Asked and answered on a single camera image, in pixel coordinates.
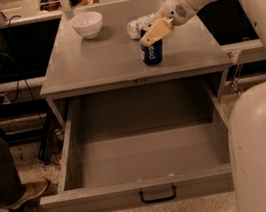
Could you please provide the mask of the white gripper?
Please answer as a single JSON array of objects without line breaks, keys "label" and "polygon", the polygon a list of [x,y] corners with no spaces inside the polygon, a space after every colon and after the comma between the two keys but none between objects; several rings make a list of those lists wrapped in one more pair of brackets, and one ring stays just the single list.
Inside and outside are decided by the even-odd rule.
[{"label": "white gripper", "polygon": [[165,0],[154,15],[155,21],[142,26],[141,44],[145,47],[153,45],[167,36],[172,26],[184,25],[196,14],[197,11],[187,0]]}]

